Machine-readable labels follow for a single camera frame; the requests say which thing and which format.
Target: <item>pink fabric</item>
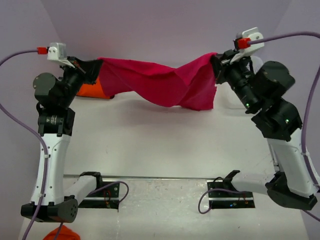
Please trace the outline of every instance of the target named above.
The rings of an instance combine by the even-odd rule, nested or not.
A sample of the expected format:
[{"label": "pink fabric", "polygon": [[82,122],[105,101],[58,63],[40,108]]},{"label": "pink fabric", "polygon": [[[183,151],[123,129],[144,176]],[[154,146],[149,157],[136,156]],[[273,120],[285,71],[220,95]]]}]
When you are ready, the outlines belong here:
[{"label": "pink fabric", "polygon": [[106,96],[135,91],[163,107],[181,106],[196,111],[214,107],[217,91],[211,56],[205,54],[181,67],[152,62],[100,57],[99,79]]}]

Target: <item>red connector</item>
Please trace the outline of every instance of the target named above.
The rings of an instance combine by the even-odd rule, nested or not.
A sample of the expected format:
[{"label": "red connector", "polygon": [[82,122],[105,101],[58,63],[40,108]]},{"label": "red connector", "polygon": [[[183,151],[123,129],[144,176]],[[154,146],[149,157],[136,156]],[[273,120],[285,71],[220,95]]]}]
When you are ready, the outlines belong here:
[{"label": "red connector", "polygon": [[246,48],[250,47],[251,45],[248,44],[249,41],[251,41],[251,39],[249,37],[239,39],[237,41],[238,49],[246,49]]},{"label": "red connector", "polygon": [[48,54],[49,47],[39,46],[36,49],[38,50],[38,54],[45,55]]}]

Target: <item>wall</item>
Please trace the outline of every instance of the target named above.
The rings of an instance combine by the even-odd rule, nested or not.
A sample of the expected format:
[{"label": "wall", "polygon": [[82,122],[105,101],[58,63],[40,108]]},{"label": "wall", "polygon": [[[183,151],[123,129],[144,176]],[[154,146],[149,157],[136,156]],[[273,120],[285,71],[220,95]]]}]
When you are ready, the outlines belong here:
[{"label": "wall", "polygon": [[236,33],[273,33],[291,0],[42,0],[79,58],[125,58],[177,66],[233,48]]},{"label": "wall", "polygon": [[[320,2],[318,0],[293,0],[283,15],[274,34],[294,31],[320,32]],[[261,55],[263,60],[275,60],[285,64],[295,77],[296,84],[286,94],[285,98],[294,103],[302,117],[307,103],[309,91],[320,64],[320,40],[315,37],[299,36],[267,43]],[[313,163],[320,173],[319,150],[319,118],[320,89],[315,90],[313,104],[310,110],[307,131],[307,146]],[[320,204],[312,213],[320,216]],[[319,238],[319,222],[302,214],[311,240]]]},{"label": "wall", "polygon": [[[0,59],[20,50],[58,41],[39,0],[0,1]],[[42,72],[60,72],[45,56],[28,53],[0,68],[0,102],[17,118],[37,129],[32,82]],[[39,143],[29,132],[0,112],[0,239],[18,239],[22,204],[29,202],[38,172]]]}]

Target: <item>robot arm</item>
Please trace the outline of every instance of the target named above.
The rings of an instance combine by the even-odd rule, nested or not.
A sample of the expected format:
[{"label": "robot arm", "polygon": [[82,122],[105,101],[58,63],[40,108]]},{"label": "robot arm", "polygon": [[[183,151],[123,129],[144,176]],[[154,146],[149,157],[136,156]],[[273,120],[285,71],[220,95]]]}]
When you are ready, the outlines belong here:
[{"label": "robot arm", "polygon": [[317,203],[311,173],[318,181],[312,161],[306,163],[302,151],[302,120],[297,108],[282,96],[295,83],[288,69],[280,62],[268,61],[254,74],[248,70],[250,56],[264,43],[248,45],[248,41],[262,39],[258,28],[237,35],[234,50],[211,63],[216,83],[228,83],[246,108],[251,120],[261,131],[270,149],[275,174],[247,174],[238,170],[224,180],[225,186],[236,191],[250,191],[268,195],[282,207],[311,210]]},{"label": "robot arm", "polygon": [[[75,184],[64,191],[65,158],[75,118],[75,112],[69,106],[83,84],[95,84],[103,61],[81,61],[76,57],[67,57],[66,45],[62,43],[50,44],[47,59],[60,65],[63,77],[58,80],[45,72],[33,81],[34,96],[38,100],[38,133],[47,146],[48,156],[40,146],[38,175],[31,203],[21,207],[21,215],[29,219],[33,217],[42,196],[41,186],[45,177],[45,194],[35,220],[72,223],[82,200],[102,187],[102,177],[99,172],[84,172]],[[48,160],[44,174],[45,157]]]}]

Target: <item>orange object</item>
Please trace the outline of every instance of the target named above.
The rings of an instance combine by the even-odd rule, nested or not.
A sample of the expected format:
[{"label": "orange object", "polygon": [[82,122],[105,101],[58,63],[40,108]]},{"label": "orange object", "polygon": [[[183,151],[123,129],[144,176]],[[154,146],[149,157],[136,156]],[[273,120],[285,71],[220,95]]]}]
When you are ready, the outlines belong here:
[{"label": "orange object", "polygon": [[114,96],[106,96],[102,90],[99,77],[96,79],[96,84],[83,84],[79,92],[76,94],[80,97],[98,98],[98,99],[113,99]]},{"label": "orange object", "polygon": [[[50,232],[43,240],[53,240],[57,234],[58,228]],[[56,240],[81,240],[80,236],[72,231],[70,228],[67,228],[65,225],[62,226],[59,236]]]}]

